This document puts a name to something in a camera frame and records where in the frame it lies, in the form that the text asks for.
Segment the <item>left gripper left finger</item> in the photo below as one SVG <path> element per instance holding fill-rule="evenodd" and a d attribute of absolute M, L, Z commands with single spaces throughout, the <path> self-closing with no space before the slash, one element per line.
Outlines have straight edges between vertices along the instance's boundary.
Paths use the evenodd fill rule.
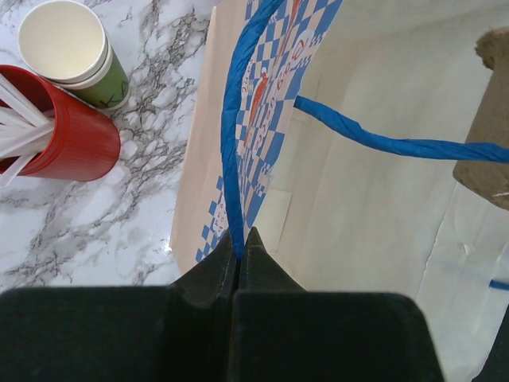
<path fill-rule="evenodd" d="M 168 286 L 1 295 L 4 381 L 222 381 L 238 266 L 229 236 Z"/>

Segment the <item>cardboard cup carrier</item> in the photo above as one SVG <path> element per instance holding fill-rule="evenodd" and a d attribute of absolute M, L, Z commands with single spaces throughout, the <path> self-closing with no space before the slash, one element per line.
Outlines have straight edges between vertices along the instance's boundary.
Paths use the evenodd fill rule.
<path fill-rule="evenodd" d="M 476 54 L 491 78 L 466 142 L 489 142 L 508 148 L 508 28 L 492 29 L 476 42 Z M 453 177 L 464 187 L 502 209 L 508 209 L 508 165 L 458 161 Z"/>

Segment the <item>paper takeout bag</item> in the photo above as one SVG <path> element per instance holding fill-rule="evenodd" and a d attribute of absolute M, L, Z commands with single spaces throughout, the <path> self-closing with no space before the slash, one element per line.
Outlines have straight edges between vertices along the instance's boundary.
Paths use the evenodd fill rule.
<path fill-rule="evenodd" d="M 492 75 L 476 42 L 503 27 L 505 1 L 284 1 L 242 76 L 244 229 L 306 289 L 412 298 L 448 381 L 508 378 L 508 209 L 460 184 L 456 160 L 367 148 L 293 102 L 466 142 Z"/>

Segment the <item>green paper cup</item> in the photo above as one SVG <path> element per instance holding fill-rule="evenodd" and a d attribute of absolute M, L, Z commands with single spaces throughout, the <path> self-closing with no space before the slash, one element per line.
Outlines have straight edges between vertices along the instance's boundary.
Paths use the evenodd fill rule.
<path fill-rule="evenodd" d="M 113 110 L 128 99 L 128 76 L 103 23 L 84 4 L 36 6 L 19 25 L 17 46 L 33 72 L 97 109 Z"/>

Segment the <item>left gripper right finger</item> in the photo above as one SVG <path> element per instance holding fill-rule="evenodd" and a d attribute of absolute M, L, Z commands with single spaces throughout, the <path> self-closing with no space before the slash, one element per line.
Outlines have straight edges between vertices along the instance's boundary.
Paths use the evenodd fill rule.
<path fill-rule="evenodd" d="M 394 293 L 311 292 L 247 237 L 232 311 L 235 381 L 441 381 L 423 313 Z"/>

